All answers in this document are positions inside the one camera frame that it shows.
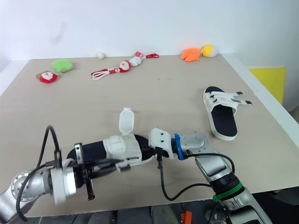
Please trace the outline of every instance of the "red and white plush toy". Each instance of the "red and white plush toy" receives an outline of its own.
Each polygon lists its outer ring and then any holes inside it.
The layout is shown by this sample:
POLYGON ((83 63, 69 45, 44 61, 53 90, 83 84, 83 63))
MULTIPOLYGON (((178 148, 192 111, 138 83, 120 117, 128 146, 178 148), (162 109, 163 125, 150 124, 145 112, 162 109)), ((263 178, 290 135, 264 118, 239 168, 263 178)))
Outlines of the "red and white plush toy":
POLYGON ((99 80, 103 77, 105 77, 106 75, 109 74, 114 74, 114 73, 123 73, 123 72, 127 72, 130 70, 131 66, 137 66, 141 64, 141 61, 145 58, 159 58, 159 55, 157 54, 151 54, 151 55, 143 55, 140 52, 136 52, 134 57, 132 57, 130 60, 128 61, 123 61, 120 63, 119 68, 115 68, 115 69, 102 69, 99 71, 94 71, 92 73, 92 77, 93 80, 99 80))
POLYGON ((56 75, 50 71, 44 71, 44 72, 38 74, 36 77, 42 83, 53 83, 58 78, 58 75, 56 75))

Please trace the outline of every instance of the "table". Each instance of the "table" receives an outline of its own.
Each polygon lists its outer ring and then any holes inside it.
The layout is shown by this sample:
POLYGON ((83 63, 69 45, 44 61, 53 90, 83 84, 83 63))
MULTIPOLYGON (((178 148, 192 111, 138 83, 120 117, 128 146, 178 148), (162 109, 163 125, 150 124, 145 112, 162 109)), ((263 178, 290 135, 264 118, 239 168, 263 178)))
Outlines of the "table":
MULTIPOLYGON (((299 185, 298 147, 223 56, 192 63, 179 56, 162 56, 145 60, 128 73, 91 79, 92 71, 113 68, 125 59, 129 58, 73 58, 73 70, 49 85, 40 83, 35 75, 51 70, 54 59, 27 63, 0 97, 1 192, 17 173, 35 167, 48 124, 54 126, 65 158, 75 142, 86 144, 120 134, 118 119, 123 107, 135 112, 133 132, 139 135, 148 136, 154 127, 170 134, 204 132, 211 146, 234 160, 236 175, 253 193, 299 185), (235 117, 238 135, 233 141, 211 134, 202 101, 203 90, 211 85, 227 92, 242 91, 242 98, 253 103, 239 106, 235 117)), ((49 141, 43 161, 53 159, 53 150, 49 141)), ((206 182, 194 159, 165 159, 164 177, 170 196, 189 184, 206 182)), ((169 203, 162 194, 156 160, 95 179, 93 185, 96 198, 92 201, 87 201, 85 188, 59 206, 54 205, 53 197, 44 195, 27 216, 169 203)), ((208 199, 213 194, 209 188, 193 188, 174 202, 208 199)))

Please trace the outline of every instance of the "white bracket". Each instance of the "white bracket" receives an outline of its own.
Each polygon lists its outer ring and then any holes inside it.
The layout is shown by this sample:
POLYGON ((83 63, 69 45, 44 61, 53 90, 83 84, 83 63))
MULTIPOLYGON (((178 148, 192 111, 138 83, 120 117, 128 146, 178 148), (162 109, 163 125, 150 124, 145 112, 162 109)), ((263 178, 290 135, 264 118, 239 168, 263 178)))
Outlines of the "white bracket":
POLYGON ((149 146, 156 148, 162 148, 169 155, 169 158, 174 159, 173 151, 171 147, 171 136, 168 132, 159 128, 154 128, 149 133, 149 146))

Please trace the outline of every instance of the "white string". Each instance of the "white string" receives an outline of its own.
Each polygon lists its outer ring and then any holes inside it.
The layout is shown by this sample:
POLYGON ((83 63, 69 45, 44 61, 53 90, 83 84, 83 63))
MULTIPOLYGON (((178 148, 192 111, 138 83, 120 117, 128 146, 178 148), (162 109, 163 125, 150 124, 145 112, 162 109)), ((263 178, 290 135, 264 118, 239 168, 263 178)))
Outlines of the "white string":
POLYGON ((106 75, 109 75, 109 71, 99 71, 99 72, 95 72, 92 74, 93 80, 99 80, 103 77, 105 77, 106 75))

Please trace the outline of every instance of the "slipper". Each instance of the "slipper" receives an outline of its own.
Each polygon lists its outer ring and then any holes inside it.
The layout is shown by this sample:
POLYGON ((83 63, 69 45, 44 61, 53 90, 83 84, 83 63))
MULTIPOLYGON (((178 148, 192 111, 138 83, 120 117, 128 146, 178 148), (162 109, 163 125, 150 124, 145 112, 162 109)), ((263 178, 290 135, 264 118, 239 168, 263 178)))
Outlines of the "slipper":
POLYGON ((221 140, 233 140, 237 135, 234 115, 239 104, 251 105, 250 101, 234 98, 242 92, 226 93, 222 89, 210 86, 204 91, 204 103, 209 117, 212 133, 221 140))

